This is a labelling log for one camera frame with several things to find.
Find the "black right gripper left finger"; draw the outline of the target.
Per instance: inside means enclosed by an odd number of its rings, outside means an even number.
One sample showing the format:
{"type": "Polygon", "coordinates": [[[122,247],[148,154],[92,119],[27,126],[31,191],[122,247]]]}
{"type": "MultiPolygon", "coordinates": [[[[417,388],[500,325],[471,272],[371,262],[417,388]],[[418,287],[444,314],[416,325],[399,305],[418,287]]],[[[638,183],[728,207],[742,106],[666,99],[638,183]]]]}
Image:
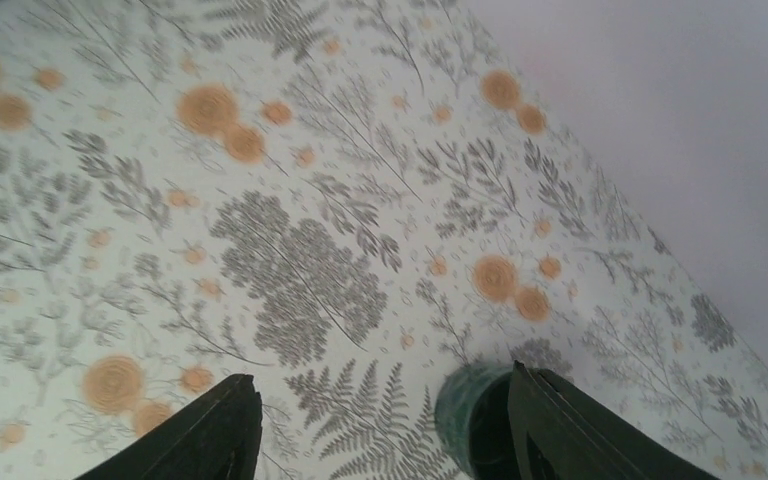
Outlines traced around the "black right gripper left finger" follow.
{"type": "Polygon", "coordinates": [[[80,477],[252,480],[262,422],[262,397],[254,377],[233,374],[80,477]]]}

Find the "dark green mug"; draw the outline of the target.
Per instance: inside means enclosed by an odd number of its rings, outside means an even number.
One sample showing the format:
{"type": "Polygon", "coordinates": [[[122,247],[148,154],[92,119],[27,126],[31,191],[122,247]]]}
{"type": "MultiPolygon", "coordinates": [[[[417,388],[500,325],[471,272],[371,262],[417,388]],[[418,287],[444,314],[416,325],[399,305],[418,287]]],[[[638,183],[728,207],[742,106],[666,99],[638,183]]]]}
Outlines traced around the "dark green mug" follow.
{"type": "Polygon", "coordinates": [[[449,374],[434,407],[442,449],[472,479],[519,479],[508,398],[513,366],[475,362],[449,374]]]}

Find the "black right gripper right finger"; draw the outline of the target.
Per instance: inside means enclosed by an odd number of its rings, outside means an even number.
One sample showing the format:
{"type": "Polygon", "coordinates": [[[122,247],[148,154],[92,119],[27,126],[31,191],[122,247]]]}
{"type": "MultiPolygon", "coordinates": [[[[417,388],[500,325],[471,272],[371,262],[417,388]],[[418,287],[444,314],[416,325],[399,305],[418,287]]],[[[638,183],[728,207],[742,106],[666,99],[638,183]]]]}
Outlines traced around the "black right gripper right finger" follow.
{"type": "Polygon", "coordinates": [[[514,364],[508,415],[523,479],[712,479],[555,372],[514,364]]]}

